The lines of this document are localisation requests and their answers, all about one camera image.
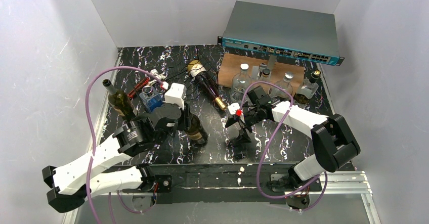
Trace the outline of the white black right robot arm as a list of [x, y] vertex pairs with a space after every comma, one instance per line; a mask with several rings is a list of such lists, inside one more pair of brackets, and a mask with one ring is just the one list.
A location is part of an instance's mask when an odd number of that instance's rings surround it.
[[248, 143], [248, 132], [263, 120], [290, 126], [308, 136], [313, 143], [314, 154], [292, 166], [287, 176], [272, 181], [273, 186], [299, 188], [321, 173], [337, 171], [360, 154], [360, 146], [343, 116], [309, 112], [278, 96], [270, 97], [261, 86], [251, 89], [247, 96], [250, 105], [234, 103], [227, 107], [225, 127], [235, 123], [240, 125], [236, 143]]

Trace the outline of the clear bottle gold label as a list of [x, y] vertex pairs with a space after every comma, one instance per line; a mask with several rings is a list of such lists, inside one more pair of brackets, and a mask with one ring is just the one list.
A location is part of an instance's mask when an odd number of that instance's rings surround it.
[[298, 105], [301, 108], [305, 107], [319, 88], [318, 80], [320, 79], [320, 76], [321, 71], [314, 70], [309, 78], [305, 78], [303, 80], [293, 97], [295, 105]]

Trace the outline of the blue square glass bottle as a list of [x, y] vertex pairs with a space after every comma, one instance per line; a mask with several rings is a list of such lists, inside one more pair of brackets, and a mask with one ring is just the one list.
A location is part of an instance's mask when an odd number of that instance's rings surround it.
[[144, 86], [139, 97], [148, 113], [151, 113], [155, 108], [160, 107], [164, 103], [161, 94], [151, 85]]

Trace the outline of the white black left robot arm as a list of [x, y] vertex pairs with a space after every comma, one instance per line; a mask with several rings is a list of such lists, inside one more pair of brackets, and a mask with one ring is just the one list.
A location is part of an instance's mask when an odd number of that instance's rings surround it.
[[188, 103], [178, 106], [164, 103], [151, 113], [142, 113], [118, 128], [96, 147], [95, 154], [86, 153], [60, 167], [42, 170], [48, 204], [59, 213], [82, 206], [90, 197], [124, 189], [150, 192], [165, 178], [157, 176], [148, 164], [111, 171], [111, 167], [129, 160], [155, 145], [174, 137], [177, 131], [190, 127]]

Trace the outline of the dark bottle gold foil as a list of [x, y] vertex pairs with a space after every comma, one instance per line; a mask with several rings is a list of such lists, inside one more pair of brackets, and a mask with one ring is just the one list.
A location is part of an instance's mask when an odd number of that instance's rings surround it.
[[219, 106], [221, 110], [226, 110], [227, 105], [221, 98], [218, 87], [215, 84], [205, 67], [199, 60], [193, 60], [187, 65], [187, 71], [194, 81], [207, 93], [207, 95]]

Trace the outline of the dark bottle brown label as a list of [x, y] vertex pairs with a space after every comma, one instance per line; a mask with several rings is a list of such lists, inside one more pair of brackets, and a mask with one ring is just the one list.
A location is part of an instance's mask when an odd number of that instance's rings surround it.
[[102, 84], [108, 92], [108, 102], [124, 121], [129, 122], [137, 117], [136, 108], [123, 90], [116, 88], [108, 79], [104, 79]]

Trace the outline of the clear bottle grey label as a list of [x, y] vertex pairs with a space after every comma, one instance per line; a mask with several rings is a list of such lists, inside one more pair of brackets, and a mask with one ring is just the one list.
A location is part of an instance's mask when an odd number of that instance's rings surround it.
[[248, 75], [248, 64], [240, 65], [240, 72], [233, 76], [230, 88], [230, 99], [233, 103], [239, 103], [246, 97], [245, 91], [250, 86], [251, 78]]

